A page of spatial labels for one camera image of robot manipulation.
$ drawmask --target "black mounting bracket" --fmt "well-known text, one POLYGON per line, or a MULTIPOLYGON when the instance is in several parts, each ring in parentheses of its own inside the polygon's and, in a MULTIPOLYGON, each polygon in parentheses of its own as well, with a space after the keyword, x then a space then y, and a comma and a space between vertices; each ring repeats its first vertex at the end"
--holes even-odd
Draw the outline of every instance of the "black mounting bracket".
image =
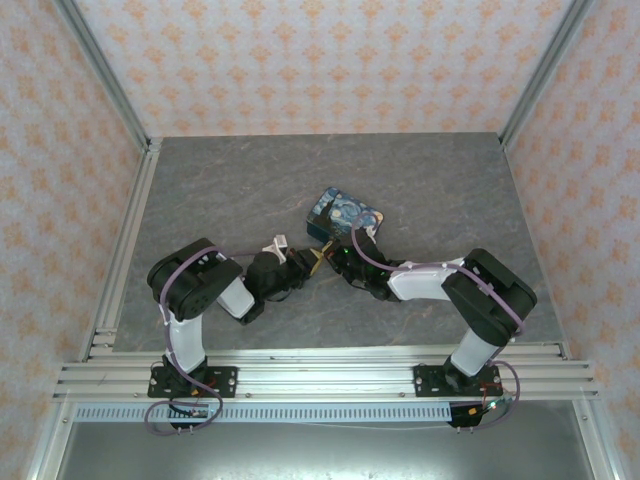
MULTIPOLYGON (((213 395, 188 382, 176 368, 162 357, 163 365, 151 368, 149 398, 210 398, 213 395)), ((205 359, 189 375, 205 385, 211 386, 222 398, 234 398, 238 386, 238 367, 208 366, 205 359)))
POLYGON ((501 397, 502 380, 498 367, 486 366, 469 379, 469 383, 455 390, 445 378, 443 365, 425 365, 413 367, 413 386, 416 397, 501 397))

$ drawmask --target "gray table surface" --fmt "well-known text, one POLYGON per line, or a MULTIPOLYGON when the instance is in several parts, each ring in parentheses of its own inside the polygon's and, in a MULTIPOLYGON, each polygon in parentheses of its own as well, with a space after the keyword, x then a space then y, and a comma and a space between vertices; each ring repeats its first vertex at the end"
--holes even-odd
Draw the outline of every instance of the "gray table surface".
MULTIPOLYGON (((259 251, 279 233, 293 247, 320 247, 305 219, 329 186, 384 213, 377 239, 387 258, 439 261, 489 250, 538 295, 521 340, 562 340, 495 134, 207 137, 162 143, 115 350, 164 348, 146 285, 159 259, 200 237, 228 252, 259 251)), ((449 302, 380 302, 324 264, 249 326, 214 304, 203 341, 212 349, 451 344, 466 328, 449 302)))

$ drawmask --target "patterned wall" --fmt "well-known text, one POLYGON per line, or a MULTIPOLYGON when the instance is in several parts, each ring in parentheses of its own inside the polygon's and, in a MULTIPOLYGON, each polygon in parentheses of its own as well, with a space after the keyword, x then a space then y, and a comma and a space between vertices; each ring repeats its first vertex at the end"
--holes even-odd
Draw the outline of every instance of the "patterned wall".
POLYGON ((498 131, 570 0, 80 0, 152 136, 498 131))
POLYGON ((640 472, 640 3, 601 0, 510 152, 572 353, 640 472))
POLYGON ((138 158, 51 0, 0 4, 0 465, 24 478, 138 158))

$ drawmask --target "metal extrusion bar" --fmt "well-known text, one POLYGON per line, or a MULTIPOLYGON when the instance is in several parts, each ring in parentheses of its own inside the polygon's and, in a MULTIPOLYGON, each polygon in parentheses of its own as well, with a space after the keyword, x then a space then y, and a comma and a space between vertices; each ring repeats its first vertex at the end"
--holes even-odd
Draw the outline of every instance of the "metal extrusion bar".
MULTIPOLYGON (((54 400, 142 402, 149 365, 162 352, 114 353, 113 335, 91 350, 87 363, 63 366, 54 400)), ((208 352, 210 365, 239 368, 233 402, 409 402, 416 401, 413 366, 444 363, 455 346, 363 347, 350 349, 228 350, 208 352)), ((597 396, 590 364, 569 361, 552 345, 512 345, 500 355, 517 370, 524 400, 575 400, 597 396)), ((513 375, 501 370, 506 388, 513 375)), ((455 401, 438 397, 433 401, 455 401)))
POLYGON ((89 63, 94 68, 107 94, 113 101, 116 110, 120 113, 131 137, 140 150, 144 150, 149 143, 149 137, 131 103, 129 103, 129 99, 124 93, 120 82, 113 73, 113 70, 111 70, 102 49, 82 16, 82 12, 78 8, 75 0, 54 0, 54 2, 78 39, 89 63))
MULTIPOLYGON (((151 189, 153 173, 158 163, 160 141, 161 140, 158 140, 158 143, 155 143, 156 140, 152 141, 149 152, 146 153, 145 158, 140 164, 116 248, 110 262, 105 287, 102 290, 102 297, 95 314, 94 325, 96 331, 104 331, 105 328, 115 329, 117 326, 119 309, 123 300, 124 287, 133 256, 135 241, 140 230, 142 214, 144 213, 147 197, 149 196, 149 190, 151 189)), ((86 360, 89 356, 92 345, 95 345, 95 338, 85 345, 86 348, 81 360, 86 360)))
POLYGON ((54 406, 40 436, 27 479, 48 480, 58 477, 76 408, 77 404, 74 402, 54 406))
MULTIPOLYGON (((140 423, 152 404, 147 403, 80 403, 76 423, 140 423)), ((194 410, 210 415, 217 404, 201 404, 194 410)), ((166 406, 153 409, 153 422, 190 423, 194 418, 176 413, 166 406)), ((204 421, 207 417, 196 418, 204 421)), ((449 422, 448 402, 403 403, 231 403, 216 418, 216 423, 390 423, 449 422)))
POLYGON ((632 478, 615 448, 603 402, 575 400, 573 408, 595 480, 632 478))
POLYGON ((500 134, 500 142, 509 147, 519 128, 533 109, 540 94, 551 78, 554 68, 562 58, 571 39, 579 30, 582 19, 593 4, 593 0, 574 0, 564 19, 560 23, 551 43, 547 47, 533 76, 524 89, 516 108, 511 113, 504 130, 500 134))

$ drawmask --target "small box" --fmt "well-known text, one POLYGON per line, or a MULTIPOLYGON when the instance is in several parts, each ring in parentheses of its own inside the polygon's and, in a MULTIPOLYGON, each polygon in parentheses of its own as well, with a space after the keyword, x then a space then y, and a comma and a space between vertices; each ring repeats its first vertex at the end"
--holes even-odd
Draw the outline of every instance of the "small box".
POLYGON ((382 213, 348 193, 329 187, 307 216, 307 233, 323 244, 331 238, 349 235, 351 225, 362 212, 373 213, 377 222, 376 218, 367 215, 358 227, 374 227, 375 235, 384 218, 382 213))

